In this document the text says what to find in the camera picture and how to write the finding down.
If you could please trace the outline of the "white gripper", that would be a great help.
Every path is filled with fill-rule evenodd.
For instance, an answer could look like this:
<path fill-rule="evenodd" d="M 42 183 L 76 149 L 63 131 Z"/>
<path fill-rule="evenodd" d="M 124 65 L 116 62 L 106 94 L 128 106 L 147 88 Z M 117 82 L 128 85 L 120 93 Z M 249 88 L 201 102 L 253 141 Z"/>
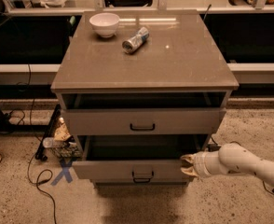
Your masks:
<path fill-rule="evenodd" d="M 210 177 L 212 175 L 221 175 L 225 170 L 219 160 L 219 152 L 199 152 L 195 155 L 185 154 L 180 157 L 183 166 L 193 165 L 193 167 L 182 167 L 181 171 L 185 175 Z"/>

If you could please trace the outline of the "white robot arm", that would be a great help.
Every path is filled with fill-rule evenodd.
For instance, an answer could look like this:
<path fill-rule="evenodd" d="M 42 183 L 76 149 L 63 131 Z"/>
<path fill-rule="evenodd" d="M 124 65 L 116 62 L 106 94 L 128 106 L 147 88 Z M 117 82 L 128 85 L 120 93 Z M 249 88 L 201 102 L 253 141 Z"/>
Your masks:
<path fill-rule="evenodd" d="M 237 143 L 225 144 L 213 152 L 186 154 L 181 160 L 188 163 L 181 167 L 185 175 L 252 175 L 274 188 L 274 161 L 262 159 Z"/>

